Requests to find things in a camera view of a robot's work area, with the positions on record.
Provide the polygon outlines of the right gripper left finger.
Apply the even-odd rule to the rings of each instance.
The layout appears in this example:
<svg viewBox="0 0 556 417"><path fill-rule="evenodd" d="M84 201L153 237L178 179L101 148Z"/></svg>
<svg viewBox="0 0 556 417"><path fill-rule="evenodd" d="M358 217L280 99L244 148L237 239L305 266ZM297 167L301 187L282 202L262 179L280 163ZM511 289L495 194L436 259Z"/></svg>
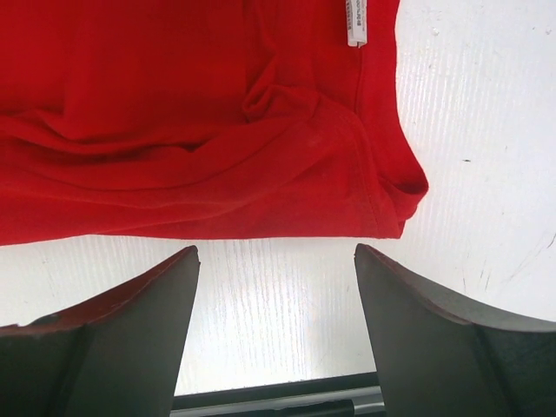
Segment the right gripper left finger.
<svg viewBox="0 0 556 417"><path fill-rule="evenodd" d="M3 416L168 416L200 271L190 246L28 325L1 329Z"/></svg>

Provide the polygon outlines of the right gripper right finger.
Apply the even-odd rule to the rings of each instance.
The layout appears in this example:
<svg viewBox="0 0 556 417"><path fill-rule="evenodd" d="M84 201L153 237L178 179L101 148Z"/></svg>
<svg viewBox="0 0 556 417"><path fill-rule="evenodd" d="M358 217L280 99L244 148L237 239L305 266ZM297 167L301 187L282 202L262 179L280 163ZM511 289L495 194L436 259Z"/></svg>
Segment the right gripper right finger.
<svg viewBox="0 0 556 417"><path fill-rule="evenodd" d="M471 299L365 244L354 264L388 415L554 415L553 322Z"/></svg>

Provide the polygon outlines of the red t shirt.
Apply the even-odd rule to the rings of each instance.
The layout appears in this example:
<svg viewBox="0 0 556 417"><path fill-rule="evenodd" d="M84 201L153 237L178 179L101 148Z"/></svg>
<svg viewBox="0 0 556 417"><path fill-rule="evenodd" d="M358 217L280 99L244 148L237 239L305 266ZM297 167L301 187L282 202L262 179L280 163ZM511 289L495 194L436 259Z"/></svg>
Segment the red t shirt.
<svg viewBox="0 0 556 417"><path fill-rule="evenodd" d="M1 242L397 238L395 1L4 1Z"/></svg>

